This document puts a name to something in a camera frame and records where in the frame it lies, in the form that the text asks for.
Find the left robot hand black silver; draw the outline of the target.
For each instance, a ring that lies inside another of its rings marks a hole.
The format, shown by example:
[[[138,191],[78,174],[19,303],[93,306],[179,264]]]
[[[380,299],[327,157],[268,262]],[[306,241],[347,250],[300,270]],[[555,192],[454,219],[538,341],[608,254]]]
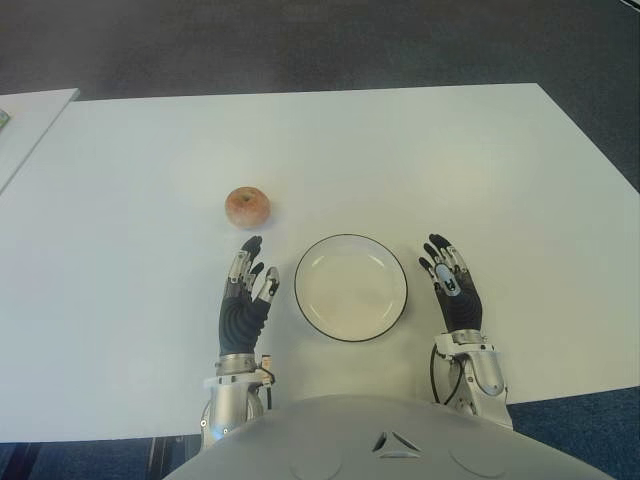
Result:
[[[258,293],[253,294],[255,281],[265,268],[262,262],[255,262],[261,246],[261,236],[249,238],[235,255],[229,269],[218,322],[220,356],[254,353],[279,290],[279,271],[272,266],[267,269]]]

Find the right robot hand black silver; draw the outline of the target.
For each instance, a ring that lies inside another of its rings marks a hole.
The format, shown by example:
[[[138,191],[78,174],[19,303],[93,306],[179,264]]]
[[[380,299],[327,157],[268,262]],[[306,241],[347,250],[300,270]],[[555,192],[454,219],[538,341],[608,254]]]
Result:
[[[480,330],[482,302],[460,252],[443,236],[430,234],[419,264],[428,273],[448,332]]]

